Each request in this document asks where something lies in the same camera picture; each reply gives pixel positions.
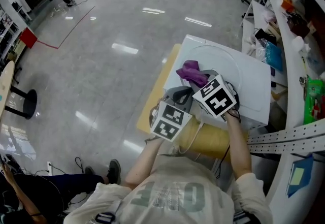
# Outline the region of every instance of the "red line on floor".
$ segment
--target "red line on floor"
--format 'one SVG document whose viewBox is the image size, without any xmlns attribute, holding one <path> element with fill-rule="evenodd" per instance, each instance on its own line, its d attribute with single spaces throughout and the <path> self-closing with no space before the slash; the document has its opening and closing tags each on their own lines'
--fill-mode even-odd
<svg viewBox="0 0 325 224">
<path fill-rule="evenodd" d="M 77 24 L 71 29 L 71 31 L 68 33 L 68 35 L 64 38 L 64 40 L 61 42 L 61 44 L 59 45 L 59 47 L 55 47 L 55 46 L 52 46 L 52 45 L 49 45 L 49 44 L 46 44 L 46 43 L 43 43 L 43 42 L 41 42 L 41 41 L 39 41 L 39 40 L 37 40 L 37 42 L 39 42 L 39 43 L 41 43 L 41 44 L 44 44 L 44 45 L 46 45 L 47 47 L 51 47 L 51 48 L 54 48 L 54 49 L 59 49 L 60 47 L 61 47 L 61 45 L 64 43 L 64 41 L 69 37 L 69 35 L 72 33 L 72 31 L 77 27 L 77 25 L 87 16 L 87 14 L 89 14 L 90 13 L 90 11 L 92 10 L 92 9 L 94 9 L 95 7 L 93 7 L 93 8 L 91 8 L 81 19 L 80 19 L 80 21 L 79 22 L 77 22 Z"/>
</svg>

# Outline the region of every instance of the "power outlet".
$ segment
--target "power outlet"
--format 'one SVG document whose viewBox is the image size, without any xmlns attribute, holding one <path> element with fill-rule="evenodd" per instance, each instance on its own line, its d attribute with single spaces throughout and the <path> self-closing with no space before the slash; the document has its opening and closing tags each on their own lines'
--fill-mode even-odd
<svg viewBox="0 0 325 224">
<path fill-rule="evenodd" d="M 53 176 L 53 167 L 51 162 L 47 162 L 48 176 Z"/>
</svg>

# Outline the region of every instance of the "hand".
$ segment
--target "hand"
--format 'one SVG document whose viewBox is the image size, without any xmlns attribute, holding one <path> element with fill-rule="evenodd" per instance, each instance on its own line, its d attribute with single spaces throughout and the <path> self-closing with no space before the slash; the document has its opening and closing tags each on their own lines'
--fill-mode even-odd
<svg viewBox="0 0 325 224">
<path fill-rule="evenodd" d="M 1 165 L 1 170 L 3 171 L 5 178 L 7 180 L 7 182 L 13 186 L 14 184 L 16 184 L 15 178 L 13 173 L 10 171 L 10 168 L 7 164 Z"/>
</svg>

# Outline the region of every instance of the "desk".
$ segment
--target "desk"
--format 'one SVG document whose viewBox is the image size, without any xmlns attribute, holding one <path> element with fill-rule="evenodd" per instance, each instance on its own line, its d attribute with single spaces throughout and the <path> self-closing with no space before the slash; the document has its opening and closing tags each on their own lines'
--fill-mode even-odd
<svg viewBox="0 0 325 224">
<path fill-rule="evenodd" d="M 169 75 L 169 72 L 175 62 L 177 54 L 180 50 L 181 45 L 175 44 L 172 49 L 155 85 L 148 97 L 148 100 L 142 110 L 142 113 L 137 122 L 137 128 L 150 134 L 150 124 L 149 124 L 149 113 L 150 110 L 157 105 L 160 98 L 163 97 L 165 91 L 163 90 L 163 85 Z M 200 122 L 198 122 L 195 117 L 193 117 L 183 131 L 180 133 L 179 137 L 175 140 L 175 143 L 181 147 L 187 148 L 191 143 Z M 191 146 L 191 150 L 200 152 L 202 154 L 222 158 L 226 152 L 229 145 L 229 135 L 228 132 L 217 127 L 204 124 L 199 131 L 197 138 Z M 225 160 L 230 161 L 230 153 L 226 156 Z"/>
<path fill-rule="evenodd" d="M 36 109 L 36 103 L 37 103 L 36 91 L 32 89 L 28 93 L 25 93 L 19 90 L 18 88 L 12 86 L 11 84 L 14 77 L 14 72 L 15 72 L 15 64 L 13 61 L 10 61 L 6 65 L 6 67 L 4 68 L 0 76 L 0 95 L 2 97 L 0 100 L 0 117 L 2 116 L 4 110 L 7 110 L 18 116 L 22 116 L 26 119 L 30 119 L 33 116 Z M 6 102 L 10 91 L 25 98 L 23 104 L 23 112 L 6 106 Z"/>
</svg>

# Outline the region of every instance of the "white cube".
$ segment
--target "white cube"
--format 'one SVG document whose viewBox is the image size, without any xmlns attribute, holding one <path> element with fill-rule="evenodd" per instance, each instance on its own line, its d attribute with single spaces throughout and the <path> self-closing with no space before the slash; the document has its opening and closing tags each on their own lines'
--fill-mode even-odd
<svg viewBox="0 0 325 224">
<path fill-rule="evenodd" d="M 236 104 L 236 99 L 220 74 L 195 93 L 193 98 L 214 118 Z"/>
<path fill-rule="evenodd" d="M 154 112 L 150 131 L 152 134 L 173 142 L 186 126 L 192 115 L 160 101 Z"/>
</svg>

